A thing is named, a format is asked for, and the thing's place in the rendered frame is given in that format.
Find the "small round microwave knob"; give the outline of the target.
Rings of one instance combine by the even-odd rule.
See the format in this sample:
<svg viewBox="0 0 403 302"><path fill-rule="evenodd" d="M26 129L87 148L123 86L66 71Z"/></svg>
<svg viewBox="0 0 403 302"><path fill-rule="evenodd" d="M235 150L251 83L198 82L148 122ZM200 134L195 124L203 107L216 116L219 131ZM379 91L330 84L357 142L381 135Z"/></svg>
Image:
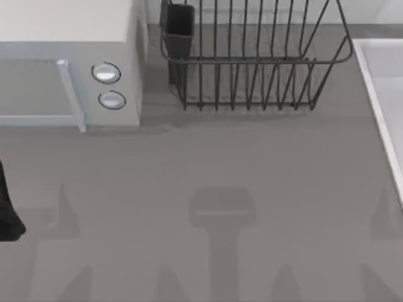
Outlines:
<svg viewBox="0 0 403 302"><path fill-rule="evenodd" d="M101 93L98 96L98 102L102 107L108 110L120 110L127 103L125 96L118 91Z"/></svg>

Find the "large round microwave knob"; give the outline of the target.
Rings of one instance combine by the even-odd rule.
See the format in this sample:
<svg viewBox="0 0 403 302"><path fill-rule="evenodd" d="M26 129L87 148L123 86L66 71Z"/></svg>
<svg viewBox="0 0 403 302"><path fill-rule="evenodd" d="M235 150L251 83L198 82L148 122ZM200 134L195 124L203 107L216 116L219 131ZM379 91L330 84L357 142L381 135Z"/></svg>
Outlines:
<svg viewBox="0 0 403 302"><path fill-rule="evenodd" d="M91 67L91 75L102 84L113 84L120 80L120 69L111 62L102 62Z"/></svg>

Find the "black cutlery holder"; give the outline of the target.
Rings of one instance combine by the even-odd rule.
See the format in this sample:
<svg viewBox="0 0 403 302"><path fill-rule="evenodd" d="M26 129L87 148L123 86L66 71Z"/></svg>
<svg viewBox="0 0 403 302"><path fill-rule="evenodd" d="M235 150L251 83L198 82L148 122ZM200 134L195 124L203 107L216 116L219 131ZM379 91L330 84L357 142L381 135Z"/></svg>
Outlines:
<svg viewBox="0 0 403 302"><path fill-rule="evenodd" d="M190 57L195 32L195 7L161 0L160 27L168 58L169 84L181 82L182 64Z"/></svg>

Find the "pale microwave oven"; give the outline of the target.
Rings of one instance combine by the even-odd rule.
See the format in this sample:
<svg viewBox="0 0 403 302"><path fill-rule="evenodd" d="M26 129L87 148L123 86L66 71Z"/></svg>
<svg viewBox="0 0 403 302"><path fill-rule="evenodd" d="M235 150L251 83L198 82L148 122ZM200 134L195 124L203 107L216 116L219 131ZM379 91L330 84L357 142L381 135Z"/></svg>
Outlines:
<svg viewBox="0 0 403 302"><path fill-rule="evenodd" d="M0 59L67 60L87 129L139 126L147 47L143 0L0 0ZM91 67L102 62L120 69L118 82L93 78ZM98 96L108 91L126 105L102 107Z"/></svg>

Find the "microwave oven door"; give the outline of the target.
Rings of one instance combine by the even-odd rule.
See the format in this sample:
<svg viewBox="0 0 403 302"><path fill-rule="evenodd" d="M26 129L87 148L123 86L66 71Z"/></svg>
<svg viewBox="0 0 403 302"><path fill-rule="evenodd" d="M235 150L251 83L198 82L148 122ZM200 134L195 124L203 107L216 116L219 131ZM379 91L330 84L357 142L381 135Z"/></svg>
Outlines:
<svg viewBox="0 0 403 302"><path fill-rule="evenodd" d="M0 126L77 127L85 113L64 59L0 59Z"/></svg>

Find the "white sink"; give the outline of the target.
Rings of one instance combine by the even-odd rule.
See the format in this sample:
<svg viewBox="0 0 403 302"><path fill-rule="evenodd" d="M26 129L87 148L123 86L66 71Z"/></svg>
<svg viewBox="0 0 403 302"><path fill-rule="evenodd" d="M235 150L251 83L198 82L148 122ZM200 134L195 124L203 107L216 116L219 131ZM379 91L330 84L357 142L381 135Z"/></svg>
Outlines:
<svg viewBox="0 0 403 302"><path fill-rule="evenodd" d="M403 38L355 38L353 46L403 209Z"/></svg>

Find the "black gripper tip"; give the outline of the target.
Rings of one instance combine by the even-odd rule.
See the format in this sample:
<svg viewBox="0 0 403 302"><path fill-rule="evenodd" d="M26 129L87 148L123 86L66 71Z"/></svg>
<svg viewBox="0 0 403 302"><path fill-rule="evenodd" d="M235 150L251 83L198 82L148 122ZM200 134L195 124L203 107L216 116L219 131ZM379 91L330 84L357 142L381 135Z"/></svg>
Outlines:
<svg viewBox="0 0 403 302"><path fill-rule="evenodd" d="M25 233L26 226L9 197L3 163L0 161L0 242L16 242Z"/></svg>

